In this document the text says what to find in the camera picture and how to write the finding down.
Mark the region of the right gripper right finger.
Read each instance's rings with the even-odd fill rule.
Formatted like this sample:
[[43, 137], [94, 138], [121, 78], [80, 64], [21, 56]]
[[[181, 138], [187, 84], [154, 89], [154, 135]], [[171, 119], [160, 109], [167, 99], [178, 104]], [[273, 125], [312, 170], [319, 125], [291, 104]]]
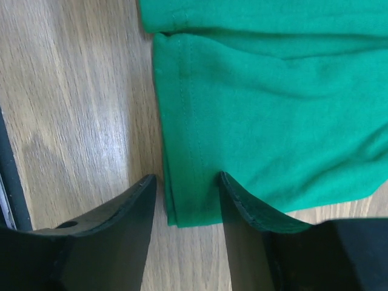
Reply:
[[227, 172], [219, 174], [219, 200], [233, 290], [283, 290], [272, 236], [312, 225], [292, 218], [249, 193]]

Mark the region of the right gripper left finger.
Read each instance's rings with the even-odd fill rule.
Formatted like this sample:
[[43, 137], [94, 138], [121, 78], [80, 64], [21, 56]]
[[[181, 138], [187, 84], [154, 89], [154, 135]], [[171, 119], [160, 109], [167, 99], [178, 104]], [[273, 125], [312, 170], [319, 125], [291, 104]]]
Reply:
[[139, 290], [150, 244], [156, 177], [38, 234], [62, 244], [38, 290]]

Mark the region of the green t shirt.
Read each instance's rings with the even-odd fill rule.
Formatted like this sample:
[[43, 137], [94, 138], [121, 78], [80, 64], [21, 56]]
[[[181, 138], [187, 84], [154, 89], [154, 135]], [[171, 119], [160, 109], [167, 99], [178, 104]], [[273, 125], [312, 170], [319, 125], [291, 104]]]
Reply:
[[141, 1], [167, 221], [221, 222], [227, 172], [282, 212], [387, 181], [386, 1]]

